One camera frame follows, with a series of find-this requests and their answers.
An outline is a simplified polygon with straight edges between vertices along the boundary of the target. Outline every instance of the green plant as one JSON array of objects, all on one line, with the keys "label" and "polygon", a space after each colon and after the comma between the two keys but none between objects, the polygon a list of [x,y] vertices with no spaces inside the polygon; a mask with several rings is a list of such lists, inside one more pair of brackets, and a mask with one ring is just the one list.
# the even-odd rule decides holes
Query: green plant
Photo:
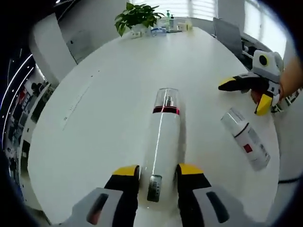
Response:
[{"label": "green plant", "polygon": [[155,8],[146,4],[133,5],[126,3],[126,9],[115,18],[115,26],[119,35],[123,36],[126,27],[132,29],[132,26],[143,24],[145,27],[154,26],[157,20],[161,18],[162,13],[155,13]]}]

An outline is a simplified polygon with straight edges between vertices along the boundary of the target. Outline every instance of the window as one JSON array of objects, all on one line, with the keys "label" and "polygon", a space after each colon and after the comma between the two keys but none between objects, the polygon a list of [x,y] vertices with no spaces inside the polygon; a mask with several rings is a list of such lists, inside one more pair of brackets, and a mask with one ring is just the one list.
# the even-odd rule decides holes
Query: window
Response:
[{"label": "window", "polygon": [[157,12],[167,14],[167,10],[175,17],[195,17],[213,20],[217,16],[217,0],[132,0],[133,4],[159,6]]},{"label": "window", "polygon": [[287,39],[283,28],[270,10],[255,0],[245,1],[244,33],[284,57]]}]

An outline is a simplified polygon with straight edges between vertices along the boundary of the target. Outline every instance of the white bottle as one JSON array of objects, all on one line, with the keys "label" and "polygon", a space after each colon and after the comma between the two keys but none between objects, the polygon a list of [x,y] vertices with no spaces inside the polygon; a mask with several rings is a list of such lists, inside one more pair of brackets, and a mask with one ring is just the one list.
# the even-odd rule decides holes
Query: white bottle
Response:
[{"label": "white bottle", "polygon": [[270,156],[250,123],[234,108],[221,121],[243,149],[253,169],[258,171],[265,168]]},{"label": "white bottle", "polygon": [[139,205],[169,210],[177,205],[175,172],[180,134],[178,90],[158,91],[141,168]]}]

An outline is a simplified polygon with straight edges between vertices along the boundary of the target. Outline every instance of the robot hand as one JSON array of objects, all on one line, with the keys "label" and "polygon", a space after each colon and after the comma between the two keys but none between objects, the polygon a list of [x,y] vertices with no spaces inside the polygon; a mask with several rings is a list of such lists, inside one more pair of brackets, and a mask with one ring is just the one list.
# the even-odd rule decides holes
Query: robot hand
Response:
[{"label": "robot hand", "polygon": [[[183,227],[263,227],[250,220],[242,204],[203,172],[187,164],[177,166],[178,206]],[[116,170],[105,188],[97,188],[78,202],[60,227],[132,227],[138,208],[139,166]]]},{"label": "robot hand", "polygon": [[270,107],[280,99],[280,75],[283,61],[276,52],[255,51],[252,70],[236,77],[228,78],[218,87],[221,91],[247,92],[250,89],[262,94],[255,110],[256,115],[265,115]]}]

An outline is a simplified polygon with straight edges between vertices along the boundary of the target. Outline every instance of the red label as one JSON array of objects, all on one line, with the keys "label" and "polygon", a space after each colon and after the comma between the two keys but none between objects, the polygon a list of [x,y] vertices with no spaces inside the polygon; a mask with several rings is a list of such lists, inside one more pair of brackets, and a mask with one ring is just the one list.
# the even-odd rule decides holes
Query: red label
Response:
[{"label": "red label", "polygon": [[246,145],[244,146],[244,149],[245,149],[246,153],[252,152],[252,149],[251,149],[251,147],[250,147],[249,144],[246,144]]}]

